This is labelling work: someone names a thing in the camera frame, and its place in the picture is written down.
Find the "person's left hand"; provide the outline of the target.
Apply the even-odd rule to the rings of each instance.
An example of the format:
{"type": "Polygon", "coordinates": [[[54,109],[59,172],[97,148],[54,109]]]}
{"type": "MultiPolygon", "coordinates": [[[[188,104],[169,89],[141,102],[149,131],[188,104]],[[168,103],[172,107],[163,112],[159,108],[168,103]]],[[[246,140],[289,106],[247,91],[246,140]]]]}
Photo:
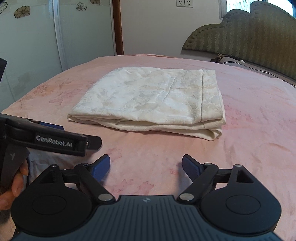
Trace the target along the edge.
{"type": "Polygon", "coordinates": [[[11,235],[13,225],[10,221],[10,208],[13,201],[25,187],[25,179],[29,175],[28,161],[24,161],[16,172],[11,186],[1,194],[1,240],[11,235]]]}

